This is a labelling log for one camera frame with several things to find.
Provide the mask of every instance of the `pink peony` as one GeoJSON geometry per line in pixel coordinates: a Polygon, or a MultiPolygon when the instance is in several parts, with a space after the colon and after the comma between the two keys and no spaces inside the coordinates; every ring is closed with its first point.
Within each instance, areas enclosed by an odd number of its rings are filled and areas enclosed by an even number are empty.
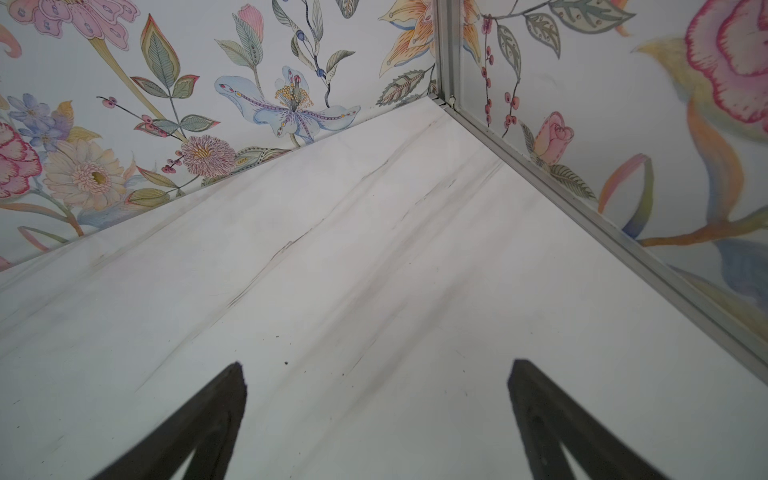
{"type": "Polygon", "coordinates": [[[560,161],[565,148],[574,137],[574,129],[565,126],[565,121],[560,112],[552,114],[544,121],[541,130],[536,135],[533,151],[547,165],[554,165],[560,161]]]}
{"type": "Polygon", "coordinates": [[[106,38],[128,50],[128,32],[118,18],[132,22],[139,10],[131,0],[11,0],[8,13],[19,23],[35,23],[45,35],[61,38],[61,23],[71,23],[86,38],[106,38]]]}
{"type": "Polygon", "coordinates": [[[184,165],[194,175],[218,177],[229,175],[235,168],[235,150],[230,145],[210,135],[190,137],[181,146],[184,165]]]}
{"type": "Polygon", "coordinates": [[[264,39],[264,17],[261,16],[255,7],[250,3],[246,3],[238,12],[237,16],[240,20],[246,22],[256,32],[256,36],[259,37],[259,41],[264,39]]]}
{"type": "Polygon", "coordinates": [[[768,132],[768,0],[707,0],[688,26],[688,62],[717,106],[768,132]]]}
{"type": "Polygon", "coordinates": [[[29,177],[42,172],[40,158],[11,125],[0,122],[0,198],[29,190],[29,177]]]}

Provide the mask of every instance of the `wall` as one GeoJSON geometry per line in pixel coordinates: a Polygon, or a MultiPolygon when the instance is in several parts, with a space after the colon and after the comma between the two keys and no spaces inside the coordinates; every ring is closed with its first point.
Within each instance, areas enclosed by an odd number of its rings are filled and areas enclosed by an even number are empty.
{"type": "Polygon", "coordinates": [[[764,347],[768,2],[465,7],[462,107],[764,347]]]}
{"type": "Polygon", "coordinates": [[[250,1],[6,0],[0,270],[431,84],[428,2],[250,1]]]}

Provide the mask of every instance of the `green leaf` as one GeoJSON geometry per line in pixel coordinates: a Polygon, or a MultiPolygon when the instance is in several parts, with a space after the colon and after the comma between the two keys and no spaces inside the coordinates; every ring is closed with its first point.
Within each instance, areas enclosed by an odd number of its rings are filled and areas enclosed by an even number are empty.
{"type": "Polygon", "coordinates": [[[512,34],[512,31],[509,28],[506,28],[504,25],[498,25],[496,31],[498,34],[498,46],[502,50],[502,55],[504,55],[504,58],[507,59],[509,64],[515,70],[515,74],[518,76],[519,80],[520,68],[522,66],[520,58],[520,45],[518,45],[518,41],[515,40],[515,36],[512,34]]]}
{"type": "Polygon", "coordinates": [[[181,119],[181,127],[189,131],[205,131],[215,127],[219,122],[203,117],[202,115],[187,115],[181,119]]]}
{"type": "Polygon", "coordinates": [[[565,165],[552,165],[549,167],[549,174],[560,185],[569,189],[573,195],[587,200],[597,200],[589,185],[565,165]]]}
{"type": "Polygon", "coordinates": [[[424,78],[426,70],[411,70],[392,80],[384,88],[382,96],[376,102],[377,105],[389,105],[411,93],[416,85],[424,78]]]}
{"type": "Polygon", "coordinates": [[[174,85],[173,98],[189,98],[194,91],[194,84],[197,79],[200,78],[197,75],[184,75],[180,77],[174,85]]]}
{"type": "Polygon", "coordinates": [[[152,95],[153,97],[160,97],[160,98],[168,98],[168,93],[166,93],[163,88],[154,83],[149,78],[144,77],[131,77],[131,80],[136,82],[136,85],[141,87],[141,90],[146,91],[148,94],[152,95]]]}
{"type": "Polygon", "coordinates": [[[240,37],[240,43],[243,46],[243,51],[246,53],[248,60],[251,64],[258,65],[264,58],[264,50],[261,46],[261,40],[248,25],[245,20],[238,17],[236,14],[232,14],[232,18],[235,20],[235,30],[237,36],[240,37]]]}
{"type": "Polygon", "coordinates": [[[165,118],[154,120],[152,124],[169,135],[179,129],[179,125],[175,121],[166,120],[165,118]]]}
{"type": "Polygon", "coordinates": [[[320,11],[320,0],[312,3],[312,27],[315,30],[315,40],[323,37],[323,12],[320,11]]]}
{"type": "MultiPolygon", "coordinates": [[[[349,50],[339,50],[335,54],[331,55],[328,58],[328,64],[326,65],[326,72],[329,72],[329,71],[333,70],[340,61],[342,61],[344,58],[349,57],[353,53],[355,53],[355,52],[354,51],[349,51],[349,50]]],[[[327,73],[326,73],[326,80],[330,81],[330,78],[328,78],[328,74],[327,73]]]]}
{"type": "Polygon", "coordinates": [[[360,0],[336,0],[336,3],[339,4],[341,15],[344,18],[350,18],[355,14],[355,10],[357,9],[357,4],[359,1],[360,0]]]}
{"type": "Polygon", "coordinates": [[[634,17],[608,0],[554,0],[549,8],[566,27],[589,34],[611,30],[634,17]]]}
{"type": "Polygon", "coordinates": [[[169,200],[170,195],[168,192],[163,192],[157,188],[141,188],[128,195],[128,198],[125,201],[133,205],[155,208],[169,200]]]}
{"type": "Polygon", "coordinates": [[[144,60],[154,76],[170,88],[179,77],[179,58],[152,15],[147,17],[147,24],[141,32],[141,53],[144,54],[144,60]]]}
{"type": "Polygon", "coordinates": [[[533,133],[531,133],[531,129],[528,128],[528,125],[524,124],[523,122],[520,122],[520,126],[523,128],[523,136],[525,137],[525,148],[528,149],[528,153],[533,153],[533,145],[536,142],[536,140],[533,137],[533,133]]]}
{"type": "Polygon", "coordinates": [[[304,55],[304,52],[301,51],[301,48],[299,47],[299,39],[295,35],[290,39],[290,50],[307,67],[312,68],[312,71],[315,70],[314,63],[312,63],[311,60],[304,55]]]}
{"type": "Polygon", "coordinates": [[[550,47],[560,58],[560,32],[554,18],[545,13],[531,13],[525,16],[525,26],[533,38],[550,47]]]}
{"type": "Polygon", "coordinates": [[[178,188],[178,186],[165,175],[160,175],[156,172],[145,170],[141,167],[137,167],[137,169],[139,170],[139,173],[142,177],[146,178],[155,185],[160,185],[161,187],[178,188]]]}
{"type": "Polygon", "coordinates": [[[250,56],[248,53],[243,50],[243,47],[241,47],[240,44],[236,41],[216,40],[216,43],[219,44],[221,49],[224,50],[224,53],[227,54],[227,57],[229,57],[230,60],[235,63],[235,65],[255,68],[255,65],[250,63],[250,56]]]}
{"type": "Polygon", "coordinates": [[[299,26],[293,23],[293,20],[291,20],[290,17],[286,15],[277,0],[272,0],[272,11],[275,12],[275,18],[277,18],[277,21],[286,27],[291,27],[294,34],[299,31],[299,26]]]}

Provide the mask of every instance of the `white marble surface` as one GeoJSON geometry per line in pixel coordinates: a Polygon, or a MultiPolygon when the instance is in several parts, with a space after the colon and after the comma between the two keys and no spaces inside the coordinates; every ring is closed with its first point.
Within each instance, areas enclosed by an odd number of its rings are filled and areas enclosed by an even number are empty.
{"type": "Polygon", "coordinates": [[[530,478],[521,357],[672,478],[766,477],[768,387],[422,100],[0,273],[0,478],[235,360],[228,478],[530,478]]]}

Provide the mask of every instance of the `blue flower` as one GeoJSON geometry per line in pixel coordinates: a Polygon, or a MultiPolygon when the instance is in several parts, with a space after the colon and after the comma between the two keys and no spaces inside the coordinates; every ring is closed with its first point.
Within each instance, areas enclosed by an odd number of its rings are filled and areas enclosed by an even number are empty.
{"type": "Polygon", "coordinates": [[[8,102],[13,108],[19,111],[12,111],[8,116],[14,120],[24,122],[29,128],[37,127],[40,130],[46,127],[53,127],[54,119],[50,116],[51,109],[46,104],[40,104],[35,97],[30,94],[24,94],[24,101],[16,97],[8,97],[8,102]]]}
{"type": "Polygon", "coordinates": [[[29,144],[32,147],[45,146],[46,151],[56,151],[56,142],[61,140],[62,132],[57,128],[49,127],[43,124],[43,128],[39,126],[31,126],[31,130],[26,128],[19,128],[18,132],[25,137],[31,137],[29,144]]]}
{"type": "Polygon", "coordinates": [[[345,108],[339,105],[321,111],[310,111],[310,86],[300,71],[283,67],[283,78],[275,82],[275,98],[280,105],[264,100],[252,81],[243,77],[219,77],[216,91],[229,98],[243,117],[254,124],[270,124],[275,135],[284,137],[296,134],[306,143],[314,141],[323,130],[339,131],[347,128],[360,112],[360,107],[345,108]]]}

